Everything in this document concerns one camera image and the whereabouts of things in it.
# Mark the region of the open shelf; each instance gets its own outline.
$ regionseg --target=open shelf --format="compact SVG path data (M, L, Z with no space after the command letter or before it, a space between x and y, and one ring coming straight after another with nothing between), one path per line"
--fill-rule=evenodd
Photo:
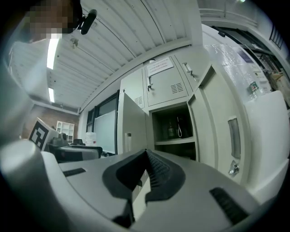
M193 143L194 137L188 137L188 138L178 138L178 139L171 139L171 140L163 140L163 141L157 141L155 142L155 145L173 145L173 144L182 144L182 143Z

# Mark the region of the white cabinet door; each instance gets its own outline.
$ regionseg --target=white cabinet door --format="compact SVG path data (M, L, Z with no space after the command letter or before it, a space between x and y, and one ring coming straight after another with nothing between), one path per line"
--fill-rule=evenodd
M212 67L188 101L196 131L196 148L201 163L208 164L233 181L247 181L251 151L250 132L242 102L234 85ZM239 167L229 175L232 162Z
M119 96L118 154L147 148L145 112L124 92Z
M144 108L142 68L122 79L120 92L125 92L141 109Z
M192 90L195 90L210 63L207 50L204 47L188 47L177 52L175 57L181 65Z
M184 82L175 66L172 58L169 56L173 67L154 74L150 78L152 88L147 92L148 106L167 102L180 97L188 96ZM148 71L146 72L146 83L149 85Z

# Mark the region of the ceiling panel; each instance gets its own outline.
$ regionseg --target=ceiling panel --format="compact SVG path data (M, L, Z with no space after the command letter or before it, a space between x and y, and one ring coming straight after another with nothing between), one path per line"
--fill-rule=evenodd
M86 35L79 30L59 41L54 69L47 68L46 88L57 104L80 107L110 76L141 54L185 38L176 0L81 0L83 13L96 9ZM49 40L14 48L19 78L32 80L31 69L47 57Z

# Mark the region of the white ceiling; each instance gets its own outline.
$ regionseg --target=white ceiling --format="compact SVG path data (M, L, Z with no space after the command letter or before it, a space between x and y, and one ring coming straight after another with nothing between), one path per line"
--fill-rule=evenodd
M198 0L200 8L219 9L224 1ZM58 43L54 69L46 68L49 40L17 43L12 69L30 95L79 108L121 67L167 42L188 38L177 0L81 0L83 13L97 10L86 35L75 30ZM71 42L77 39L77 46Z

